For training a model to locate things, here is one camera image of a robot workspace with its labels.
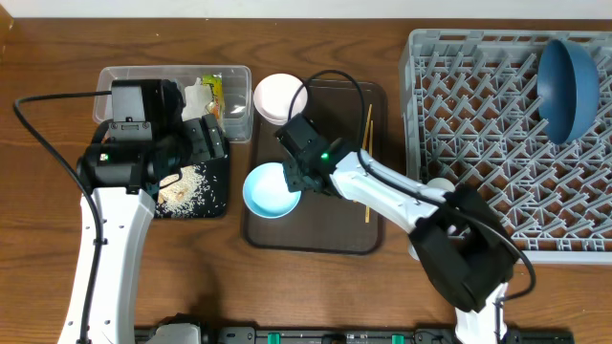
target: clear plastic container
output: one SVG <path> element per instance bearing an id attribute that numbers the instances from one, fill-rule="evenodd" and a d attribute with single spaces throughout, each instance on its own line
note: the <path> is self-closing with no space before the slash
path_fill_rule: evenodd
<path id="1" fill-rule="evenodd" d="M 98 91 L 109 91 L 113 80 L 163 78 L 176 82 L 185 98 L 185 86 L 193 85 L 202 75 L 220 75 L 226 112 L 223 128 L 231 142 L 251 140 L 253 105 L 251 70 L 246 66 L 136 66 L 106 67 L 100 72 Z M 111 97 L 96 97 L 94 121 L 100 123 L 112 117 Z"/>

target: light blue bowl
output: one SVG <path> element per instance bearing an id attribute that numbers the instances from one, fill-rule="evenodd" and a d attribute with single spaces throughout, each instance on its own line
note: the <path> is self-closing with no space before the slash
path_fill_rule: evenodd
<path id="1" fill-rule="evenodd" d="M 600 101 L 595 61 L 578 43 L 551 41 L 537 66 L 537 94 L 543 102 L 544 133 L 555 144 L 579 139 L 593 125 Z"/>
<path id="2" fill-rule="evenodd" d="M 299 202 L 301 191 L 289 192 L 283 166 L 268 162 L 251 171 L 242 187 L 242 198 L 255 215 L 277 219 L 289 214 Z"/>

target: table surface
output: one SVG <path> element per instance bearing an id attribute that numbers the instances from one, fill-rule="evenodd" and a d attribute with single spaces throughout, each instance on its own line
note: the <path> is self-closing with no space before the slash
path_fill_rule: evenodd
<path id="1" fill-rule="evenodd" d="M 11 111 L 18 97 L 94 90 L 106 66 L 239 64 L 253 86 L 279 72 L 340 69 L 379 83 L 389 102 L 382 161 L 404 169 L 398 61 L 421 28 L 612 30 L 598 21 L 18 19 L 0 65 L 0 342 L 56 342 L 70 300 L 80 240 L 79 192 Z M 28 118 L 76 162 L 96 125 L 91 99 L 29 104 Z M 176 312 L 215 326 L 410 328 L 449 325 L 454 311 L 386 224 L 363 257 L 250 247 L 240 235 L 248 144 L 231 146 L 228 214 L 221 220 L 155 221 L 146 239 L 136 324 Z M 538 266 L 529 297 L 506 321 L 574 332 L 578 343 L 612 337 L 612 267 Z M 511 290 L 528 276 L 515 269 Z"/>

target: brown tray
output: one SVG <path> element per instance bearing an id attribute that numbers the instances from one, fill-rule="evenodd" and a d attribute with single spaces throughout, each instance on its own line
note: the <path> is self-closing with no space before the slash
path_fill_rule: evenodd
<path id="1" fill-rule="evenodd" d="M 366 113 L 372 104 L 374 120 L 373 156 L 380 155 L 386 128 L 386 94 L 379 85 L 360 82 Z M 361 123 L 359 94 L 349 81 L 314 80 L 312 104 L 306 116 L 330 142 L 343 137 L 357 140 Z M 281 162 L 287 153 L 274 137 L 279 126 L 255 115 L 253 126 L 252 168 L 265 163 Z M 370 212 L 365 222 L 365 206 L 336 197 L 302 192 L 297 207 L 280 219 L 263 219 L 244 207 L 243 235 L 256 247 L 314 252 L 367 254 L 383 241 L 383 219 Z"/>

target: white wall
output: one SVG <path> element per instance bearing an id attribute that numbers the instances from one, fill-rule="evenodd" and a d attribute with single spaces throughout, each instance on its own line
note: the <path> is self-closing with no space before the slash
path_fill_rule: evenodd
<path id="1" fill-rule="evenodd" d="M 612 0 L 0 0 L 13 17 L 610 19 Z"/>

